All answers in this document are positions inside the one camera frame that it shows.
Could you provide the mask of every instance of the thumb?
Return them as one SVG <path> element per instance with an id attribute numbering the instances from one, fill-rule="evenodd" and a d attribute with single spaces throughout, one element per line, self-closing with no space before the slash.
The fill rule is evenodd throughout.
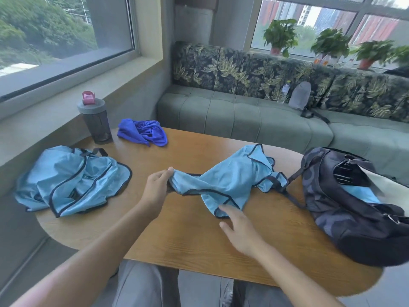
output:
<path id="1" fill-rule="evenodd" d="M 165 172 L 161 175 L 159 180 L 162 181 L 167 181 L 169 178 L 173 175 L 173 167 L 169 167 L 168 170 L 165 170 Z"/>
<path id="2" fill-rule="evenodd" d="M 220 222 L 220 227 L 222 228 L 223 232 L 225 232 L 226 236 L 230 241 L 232 241 L 234 236 L 234 231 L 230 228 L 230 226 L 225 222 Z"/>

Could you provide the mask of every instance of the red flower pot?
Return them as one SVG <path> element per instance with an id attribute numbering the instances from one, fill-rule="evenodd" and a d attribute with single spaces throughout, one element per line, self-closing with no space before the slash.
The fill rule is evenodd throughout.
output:
<path id="1" fill-rule="evenodd" d="M 274 56 L 281 54 L 281 48 L 272 47 L 270 53 Z"/>
<path id="2" fill-rule="evenodd" d="M 360 69 L 360 70 L 367 70 L 367 69 L 369 69 L 369 68 L 373 65 L 374 62 L 375 62 L 375 61 L 370 60 L 370 59 L 362 59 L 362 60 L 361 60 L 361 63 L 359 64 L 358 69 Z"/>

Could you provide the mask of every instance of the sofa seat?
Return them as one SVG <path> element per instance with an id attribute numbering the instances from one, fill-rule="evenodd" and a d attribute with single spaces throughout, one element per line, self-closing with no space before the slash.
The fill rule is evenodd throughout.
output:
<path id="1" fill-rule="evenodd" d="M 328 146 L 333 139 L 322 120 L 305 119 L 287 104 L 179 85 L 172 85 L 159 100 L 157 119 L 163 127 L 299 153 Z"/>
<path id="2" fill-rule="evenodd" d="M 362 156 L 381 174 L 409 184 L 409 124 L 355 114 L 317 110 L 334 133 L 330 147 Z"/>

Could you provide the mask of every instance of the window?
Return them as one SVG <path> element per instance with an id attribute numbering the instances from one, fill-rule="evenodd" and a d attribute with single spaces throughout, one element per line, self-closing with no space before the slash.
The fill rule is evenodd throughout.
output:
<path id="1" fill-rule="evenodd" d="M 133 0 L 0 0 L 0 108 L 14 113 L 137 56 L 134 9 Z"/>
<path id="2" fill-rule="evenodd" d="M 269 51 L 271 46 L 264 46 L 264 30 L 273 19 L 290 18 L 297 20 L 298 46 L 289 50 L 294 58 L 315 57 L 310 48 L 326 28 L 342 28 L 345 34 L 352 35 L 350 46 L 374 40 L 395 40 L 397 46 L 409 45 L 406 32 L 409 0 L 260 0 L 259 4 L 259 11 L 253 13 L 258 18 L 247 49 Z"/>

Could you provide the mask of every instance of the hand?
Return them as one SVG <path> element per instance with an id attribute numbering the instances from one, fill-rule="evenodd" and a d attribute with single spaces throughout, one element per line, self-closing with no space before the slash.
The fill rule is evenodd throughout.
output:
<path id="1" fill-rule="evenodd" d="M 148 213 L 155 219 L 162 210 L 163 202 L 167 195 L 167 182 L 173 175 L 173 167 L 162 170 L 148 176 L 144 193 L 139 206 L 143 205 Z"/>
<path id="2" fill-rule="evenodd" d="M 219 209 L 226 212 L 233 222 L 233 229 L 225 222 L 220 222 L 220 227 L 227 235 L 232 245 L 241 253 L 255 258 L 257 247 L 264 241 L 253 227 L 252 222 L 239 209 L 229 206 L 220 205 Z"/>

